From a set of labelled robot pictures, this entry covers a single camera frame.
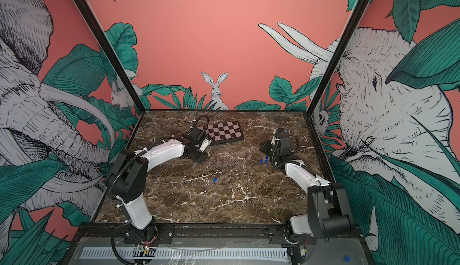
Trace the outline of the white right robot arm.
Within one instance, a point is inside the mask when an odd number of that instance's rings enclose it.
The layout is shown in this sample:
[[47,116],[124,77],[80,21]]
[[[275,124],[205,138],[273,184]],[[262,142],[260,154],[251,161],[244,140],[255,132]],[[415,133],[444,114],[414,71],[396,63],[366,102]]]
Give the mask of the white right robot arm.
[[291,217],[292,233],[319,239],[351,233],[355,222],[344,186],[314,173],[296,156],[291,138],[285,129],[275,129],[272,139],[263,142],[260,151],[269,157],[274,169],[283,172],[307,193],[307,213]]

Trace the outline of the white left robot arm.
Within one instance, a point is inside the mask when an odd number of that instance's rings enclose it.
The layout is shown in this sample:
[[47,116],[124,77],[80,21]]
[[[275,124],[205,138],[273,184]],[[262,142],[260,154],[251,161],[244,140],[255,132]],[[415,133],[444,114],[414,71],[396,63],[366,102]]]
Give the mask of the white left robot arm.
[[133,228],[145,230],[155,223],[143,196],[147,174],[176,158],[188,158],[201,164],[208,156],[206,148],[211,143],[209,134],[194,127],[181,136],[161,138],[150,149],[123,150],[117,155],[105,184],[108,194],[121,201]]

